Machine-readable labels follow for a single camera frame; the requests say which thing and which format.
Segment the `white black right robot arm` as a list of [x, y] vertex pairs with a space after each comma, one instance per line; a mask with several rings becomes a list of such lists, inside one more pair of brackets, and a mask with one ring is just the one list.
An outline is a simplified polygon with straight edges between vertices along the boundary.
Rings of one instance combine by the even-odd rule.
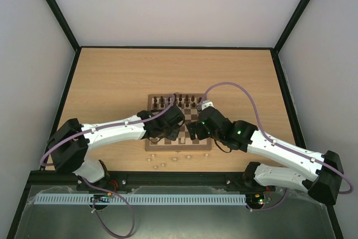
[[186, 124], [191, 139], [211, 138], [229, 148], [269, 158], [281, 167], [251, 162], [245, 170], [249, 189], [280, 186], [300, 190], [325, 205], [335, 205], [342, 182], [343, 167], [333, 151], [313, 152], [263, 133], [254, 124], [230, 121], [214, 107], [199, 112], [198, 120]]

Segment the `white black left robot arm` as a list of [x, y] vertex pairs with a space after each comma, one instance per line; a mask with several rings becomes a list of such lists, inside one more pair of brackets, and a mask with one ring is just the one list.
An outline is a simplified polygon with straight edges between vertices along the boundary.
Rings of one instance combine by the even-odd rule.
[[51, 165], [59, 174], [75, 174], [98, 183], [107, 177], [107, 170], [102, 161], [88, 157], [90, 151], [127, 140], [175, 140], [184, 122], [185, 116], [176, 105], [157, 114], [143, 110], [126, 119], [101, 124], [69, 119], [48, 140]]

